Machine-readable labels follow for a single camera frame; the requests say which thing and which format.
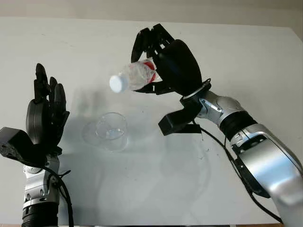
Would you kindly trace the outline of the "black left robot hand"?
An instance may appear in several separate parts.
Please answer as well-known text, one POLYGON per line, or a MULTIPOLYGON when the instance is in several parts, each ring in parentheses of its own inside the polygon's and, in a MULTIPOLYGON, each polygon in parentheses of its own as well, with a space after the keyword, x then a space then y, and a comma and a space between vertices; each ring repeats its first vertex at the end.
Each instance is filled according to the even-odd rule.
POLYGON ((58 144, 70 112, 66 110, 66 95, 61 83, 54 77, 47 78, 42 64, 36 65, 34 99, 27 108, 26 131, 33 147, 30 163, 42 166, 48 156, 58 156, 62 149, 58 144))

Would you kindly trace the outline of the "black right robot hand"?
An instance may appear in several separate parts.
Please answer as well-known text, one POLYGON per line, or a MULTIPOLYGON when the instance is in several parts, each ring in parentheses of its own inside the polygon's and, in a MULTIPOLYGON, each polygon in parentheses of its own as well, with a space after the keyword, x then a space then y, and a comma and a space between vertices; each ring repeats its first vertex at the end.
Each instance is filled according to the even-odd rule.
POLYGON ((131 63, 137 62, 142 53, 152 58, 160 82, 150 82, 136 92, 162 95, 176 92, 188 96, 202 86, 198 63, 188 46, 174 39, 161 25, 141 30, 135 39, 131 63))

